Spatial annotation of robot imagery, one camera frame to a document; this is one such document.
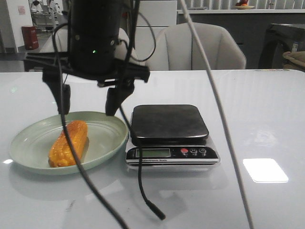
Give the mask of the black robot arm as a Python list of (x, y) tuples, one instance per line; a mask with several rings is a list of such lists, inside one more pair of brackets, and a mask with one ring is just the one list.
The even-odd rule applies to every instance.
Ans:
[(52, 35), (52, 43), (56, 43), (56, 33), (62, 26), (68, 27), (67, 51), (26, 55), (25, 70), (42, 70), (42, 80), (50, 88), (59, 114), (66, 115), (70, 109), (71, 90), (62, 82), (63, 73), (109, 87), (105, 112), (110, 116), (133, 93), (136, 79), (148, 81), (148, 67), (129, 61), (130, 48), (125, 57), (115, 57), (122, 9), (122, 0), (73, 0), (68, 23), (56, 27)]

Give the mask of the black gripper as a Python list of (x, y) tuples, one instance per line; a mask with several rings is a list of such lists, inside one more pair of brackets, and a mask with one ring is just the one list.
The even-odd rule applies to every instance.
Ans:
[[(114, 70), (109, 73), (103, 74), (91, 74), (88, 72), (82, 72), (72, 68), (68, 62), (68, 52), (59, 53), (61, 61), (61, 69), (63, 73), (80, 77), (86, 80), (97, 81), (101, 87), (115, 85), (114, 88), (109, 88), (107, 92), (107, 99), (105, 103), (105, 113), (108, 116), (114, 116), (126, 100), (134, 92), (134, 82), (124, 83), (119, 87), (118, 80), (119, 68), (123, 65), (123, 60), (114, 59)], [(58, 61), (56, 60), (55, 53), (28, 53), (25, 55), (25, 70), (43, 69), (46, 71), (58, 71)], [(148, 82), (150, 71), (148, 67), (141, 66), (134, 63), (128, 63), (123, 79), (127, 81), (139, 79), (144, 82)], [(58, 107), (58, 113), (61, 115), (67, 115), (70, 110), (70, 97), (71, 89), (68, 84), (63, 84), (60, 79), (47, 79), (43, 78), (43, 82), (49, 87), (56, 105)]]

